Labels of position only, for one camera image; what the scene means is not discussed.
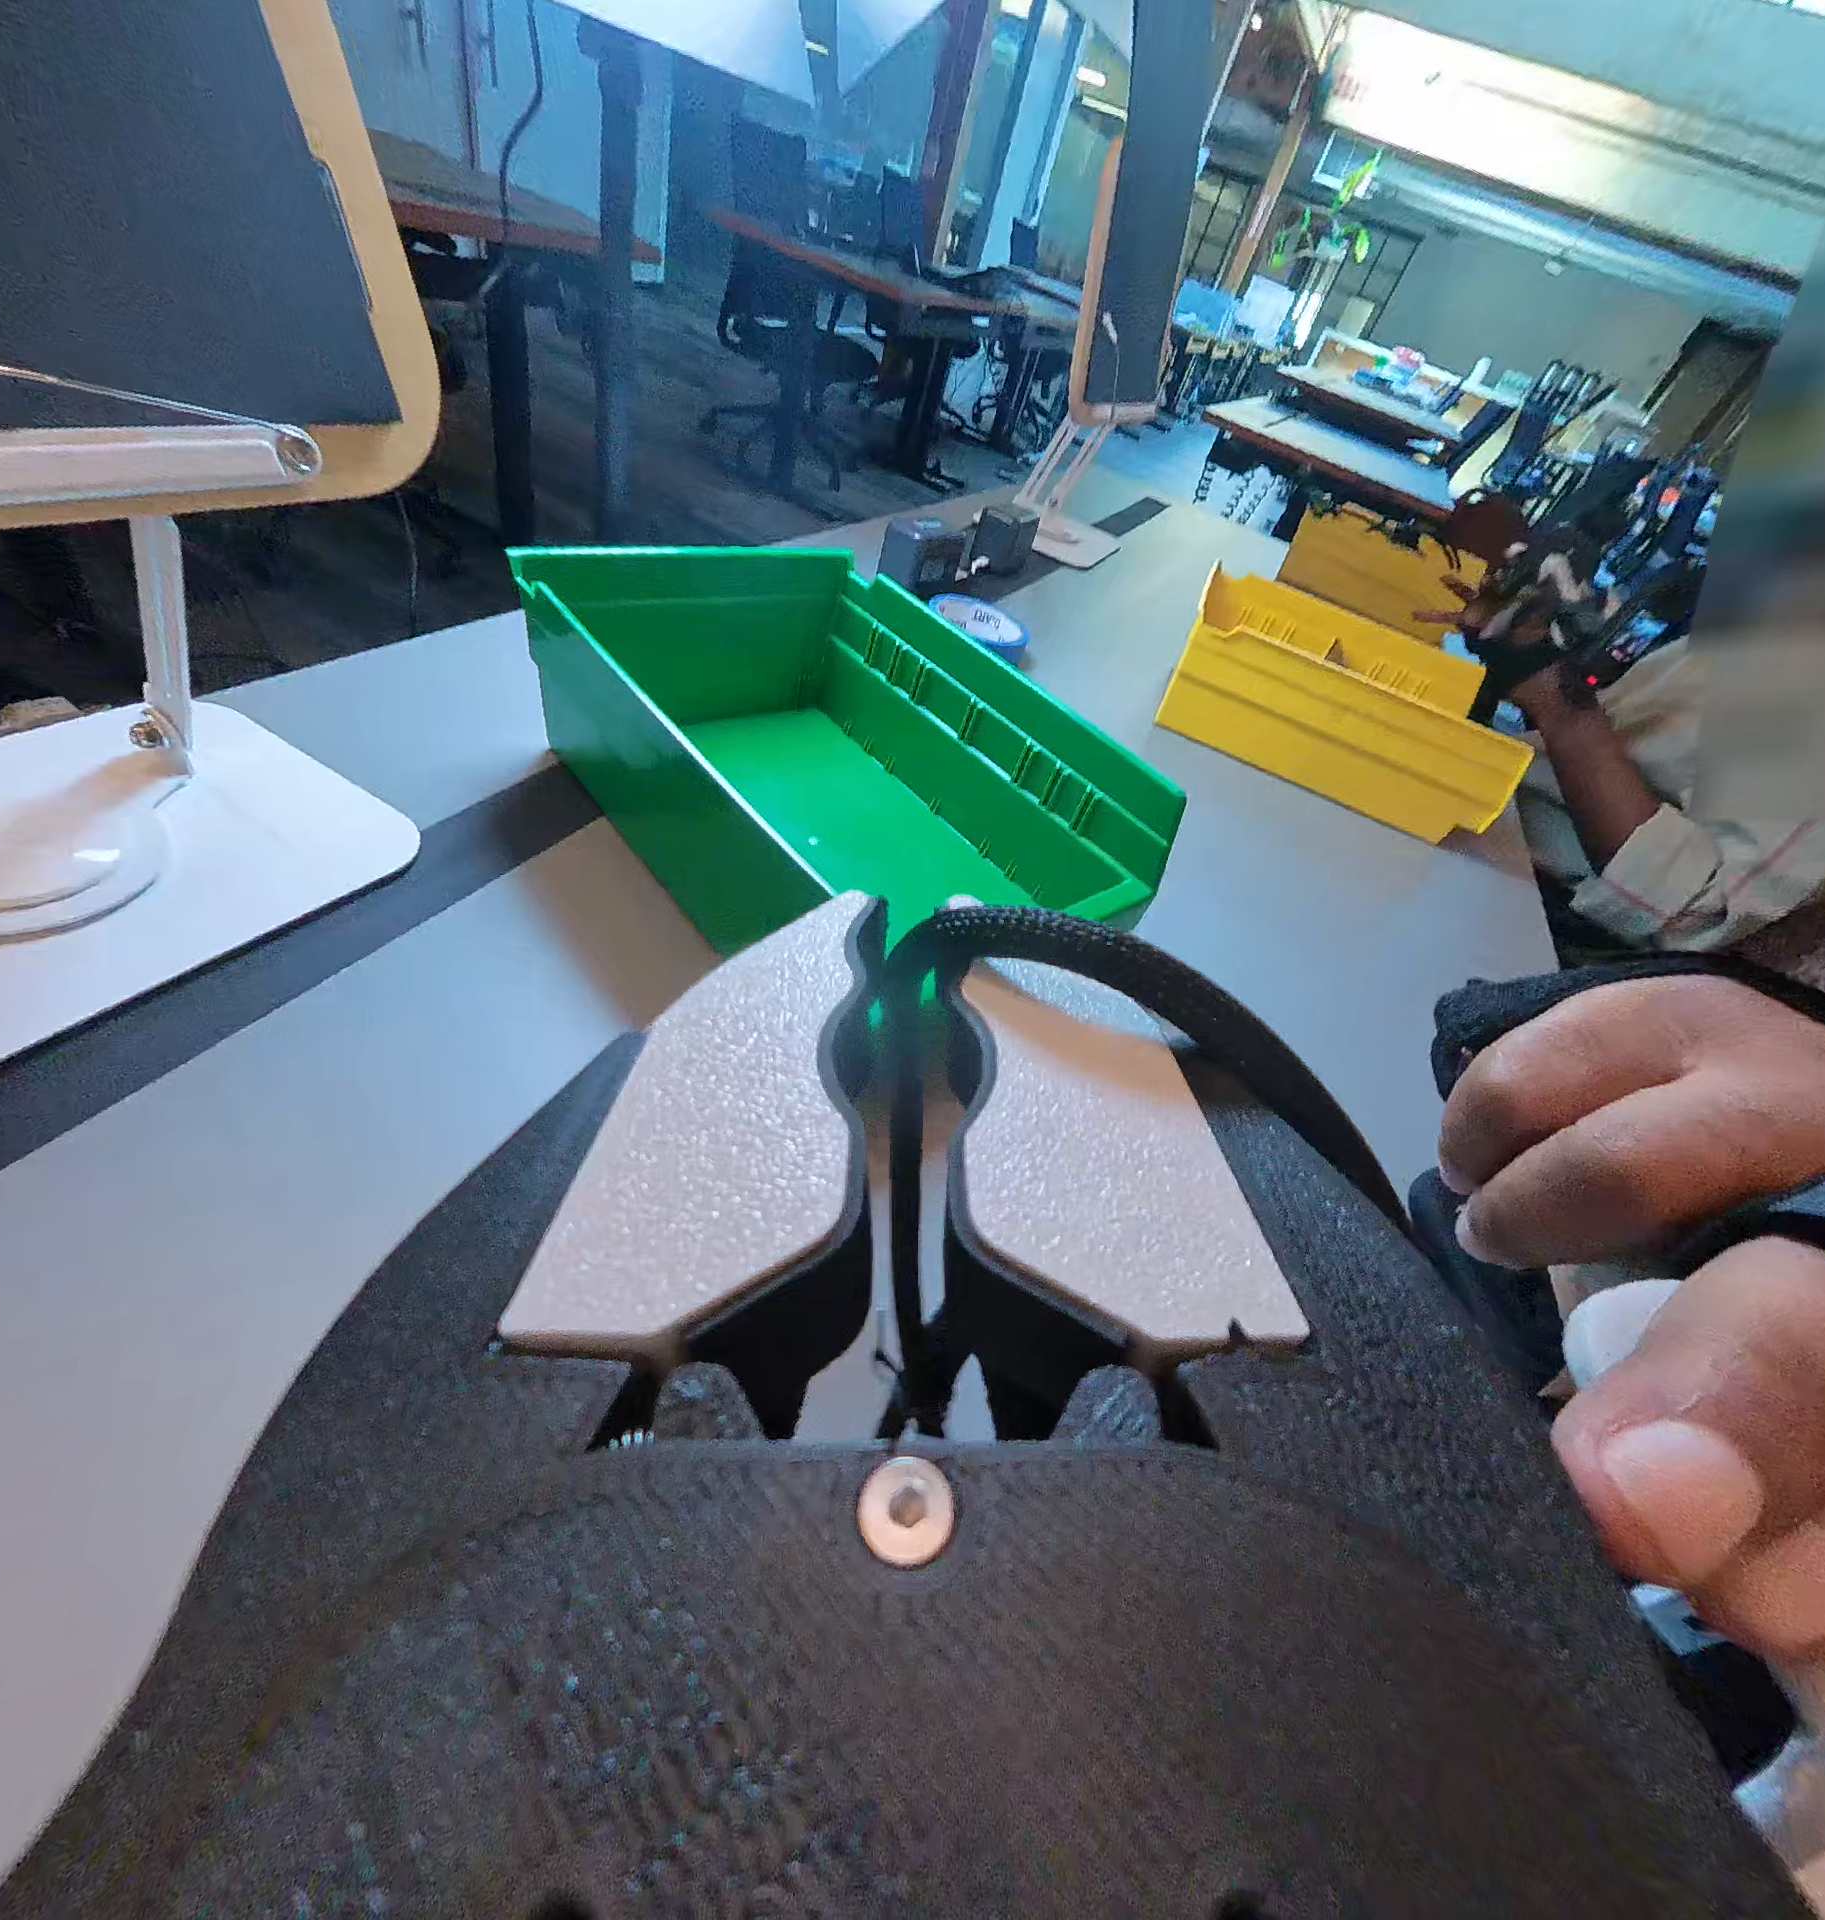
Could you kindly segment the potted plant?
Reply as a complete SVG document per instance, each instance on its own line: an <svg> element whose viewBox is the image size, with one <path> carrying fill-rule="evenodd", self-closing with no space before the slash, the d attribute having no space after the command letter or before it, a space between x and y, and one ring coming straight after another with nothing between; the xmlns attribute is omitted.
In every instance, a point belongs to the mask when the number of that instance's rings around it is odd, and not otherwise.
<svg viewBox="0 0 1825 1920"><path fill-rule="evenodd" d="M1291 226L1281 226L1265 256L1274 278L1291 275L1305 262L1338 259L1366 263L1375 247L1372 229L1359 218L1357 205L1372 196L1383 168L1383 153L1375 152L1366 163L1347 170L1329 205L1305 205Z"/></svg>

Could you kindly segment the yellow plastic bin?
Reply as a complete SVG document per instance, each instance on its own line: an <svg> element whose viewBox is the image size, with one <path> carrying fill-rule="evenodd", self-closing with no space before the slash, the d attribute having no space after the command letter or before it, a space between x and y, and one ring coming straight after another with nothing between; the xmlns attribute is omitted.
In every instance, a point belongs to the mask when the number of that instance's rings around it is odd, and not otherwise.
<svg viewBox="0 0 1825 1920"><path fill-rule="evenodd" d="M1357 507L1305 511L1277 580L1390 631L1442 646L1465 606L1451 585L1476 589L1486 562L1425 533L1416 543L1391 536L1387 521Z"/></svg>
<svg viewBox="0 0 1825 1920"><path fill-rule="evenodd" d="M1438 844L1493 829L1536 758L1476 721L1483 685L1476 662L1213 565L1156 721Z"/></svg>

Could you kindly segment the green plastic bin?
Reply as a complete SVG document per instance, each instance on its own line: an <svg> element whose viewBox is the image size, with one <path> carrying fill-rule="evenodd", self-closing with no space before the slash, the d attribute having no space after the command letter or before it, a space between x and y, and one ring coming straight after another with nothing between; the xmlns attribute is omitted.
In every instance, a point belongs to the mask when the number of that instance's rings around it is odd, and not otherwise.
<svg viewBox="0 0 1825 1920"><path fill-rule="evenodd" d="M513 547L546 742L721 957L842 894L1136 928L1184 788L823 547Z"/></svg>

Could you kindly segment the another person's forearm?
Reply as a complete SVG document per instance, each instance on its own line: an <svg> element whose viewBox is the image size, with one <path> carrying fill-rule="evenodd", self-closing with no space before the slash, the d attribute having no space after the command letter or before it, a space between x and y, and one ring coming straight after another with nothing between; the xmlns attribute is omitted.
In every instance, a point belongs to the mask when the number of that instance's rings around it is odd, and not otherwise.
<svg viewBox="0 0 1825 1920"><path fill-rule="evenodd" d="M1730 953L1825 990L1825 823L1693 816L1708 674L1681 639L1620 684L1512 688L1534 743L1519 816L1574 950Z"/></svg>

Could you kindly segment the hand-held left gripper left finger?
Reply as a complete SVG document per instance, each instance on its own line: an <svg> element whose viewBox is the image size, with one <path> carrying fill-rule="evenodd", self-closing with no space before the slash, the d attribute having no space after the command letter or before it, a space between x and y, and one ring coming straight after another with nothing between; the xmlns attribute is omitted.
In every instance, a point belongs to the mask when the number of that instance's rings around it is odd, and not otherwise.
<svg viewBox="0 0 1825 1920"><path fill-rule="evenodd" d="M671 1371L860 1227L867 1146L837 1064L882 903L837 894L728 957L643 1034L499 1315L522 1355Z"/></svg>

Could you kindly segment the wooden office desk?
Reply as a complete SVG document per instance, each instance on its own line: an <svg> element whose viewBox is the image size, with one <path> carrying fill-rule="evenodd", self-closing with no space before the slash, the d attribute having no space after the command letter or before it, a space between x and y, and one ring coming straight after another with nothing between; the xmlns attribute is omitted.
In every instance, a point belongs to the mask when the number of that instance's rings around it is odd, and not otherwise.
<svg viewBox="0 0 1825 1920"><path fill-rule="evenodd" d="M579 322L594 378L591 539L631 543L640 529L634 454L643 378L634 266L657 251L628 242L609 263L591 214L398 131L370 130L370 144L414 290L422 303L466 310L483 329L494 507L505 543L532 547L538 536L527 316L561 300L568 322Z"/></svg>
<svg viewBox="0 0 1825 1920"><path fill-rule="evenodd" d="M989 445L1001 459L1016 455L1016 432L1040 355L1070 352L1080 322L1075 289L1012 266L982 271L926 270L915 275L896 259L786 234L730 205L708 205L705 214L739 247L756 247L782 262L801 284L782 304L782 322L791 326L791 336L776 360L776 421L767 466L772 492L793 492L795 454L804 445L806 397L817 358L816 337L823 336L816 326L817 303L828 289L892 304L900 318L900 336L930 347L926 378L900 411L892 469L927 482L930 440L945 404L946 369L963 348L978 344L1012 348L1012 370L996 396Z"/></svg>

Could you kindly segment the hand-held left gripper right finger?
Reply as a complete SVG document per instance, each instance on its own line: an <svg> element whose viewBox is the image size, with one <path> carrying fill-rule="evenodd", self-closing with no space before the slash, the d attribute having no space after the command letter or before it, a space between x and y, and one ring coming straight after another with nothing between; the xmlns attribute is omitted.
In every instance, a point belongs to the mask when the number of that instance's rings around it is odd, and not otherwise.
<svg viewBox="0 0 1825 1920"><path fill-rule="evenodd" d="M955 990L975 1089L946 1224L1001 1375L1163 1378L1254 1346L1292 1355L1310 1318L1180 1069L1166 1027L1047 964L975 964Z"/></svg>

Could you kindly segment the blue tape roll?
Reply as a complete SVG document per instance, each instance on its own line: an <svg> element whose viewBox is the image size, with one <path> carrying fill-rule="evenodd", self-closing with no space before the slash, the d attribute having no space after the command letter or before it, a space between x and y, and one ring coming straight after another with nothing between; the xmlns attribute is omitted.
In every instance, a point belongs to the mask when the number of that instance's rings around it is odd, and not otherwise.
<svg viewBox="0 0 1825 1920"><path fill-rule="evenodd" d="M996 600L952 589L933 596L927 609L994 658L1022 663L1029 650L1027 625Z"/></svg>

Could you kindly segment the person's right hand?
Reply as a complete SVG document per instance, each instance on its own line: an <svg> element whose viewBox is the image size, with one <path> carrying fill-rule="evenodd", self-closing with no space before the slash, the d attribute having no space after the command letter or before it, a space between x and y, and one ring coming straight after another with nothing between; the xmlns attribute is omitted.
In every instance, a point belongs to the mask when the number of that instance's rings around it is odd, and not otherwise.
<svg viewBox="0 0 1825 1920"><path fill-rule="evenodd" d="M1825 1027L1740 983L1613 983L1480 1049L1438 1168L1505 1267L1642 1263L1825 1179ZM1705 1263L1553 1448L1620 1573L1731 1643L1825 1677L1825 1248Z"/></svg>

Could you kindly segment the black office chair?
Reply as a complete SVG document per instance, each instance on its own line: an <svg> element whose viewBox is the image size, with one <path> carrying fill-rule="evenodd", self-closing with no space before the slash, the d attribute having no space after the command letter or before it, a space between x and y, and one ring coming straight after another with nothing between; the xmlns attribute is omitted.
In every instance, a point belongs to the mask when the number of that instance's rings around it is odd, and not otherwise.
<svg viewBox="0 0 1825 1920"><path fill-rule="evenodd" d="M845 289L834 289L828 325L820 322L823 289L801 259L769 247L753 234L767 229L780 240L801 240L806 220L806 140L735 116L730 130L732 163L732 252L720 300L713 332L720 347L767 370L776 382L769 404L716 404L699 418L698 432L716 440L728 425L739 432L739 451L758 434L772 440L769 489L795 489L795 455L813 451L828 477L828 492L842 489L842 443L823 418L833 389L852 397L876 382L878 355L839 329Z"/></svg>

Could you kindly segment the black braided cable silver plug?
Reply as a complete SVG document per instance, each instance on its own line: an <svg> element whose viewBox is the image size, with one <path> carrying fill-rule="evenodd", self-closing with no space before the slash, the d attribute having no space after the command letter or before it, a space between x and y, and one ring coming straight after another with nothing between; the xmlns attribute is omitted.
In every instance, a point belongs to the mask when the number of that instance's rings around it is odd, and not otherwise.
<svg viewBox="0 0 1825 1920"><path fill-rule="evenodd" d="M1375 1207L1398 1237L1409 1234L1406 1204L1364 1134L1317 1076L1224 987L1151 947L1145 938L1092 921L1016 905L952 905L926 920L885 964L882 1061L890 1076L887 1179L892 1312L900 1368L878 1420L878 1440L907 1430L945 1433L945 1414L968 1359L963 1308L926 1320L920 1287L920 1211L926 1167L926 997L946 997L973 964L1044 964L1126 997L1171 1027L1187 1050L1261 1101L1338 1176Z"/></svg>

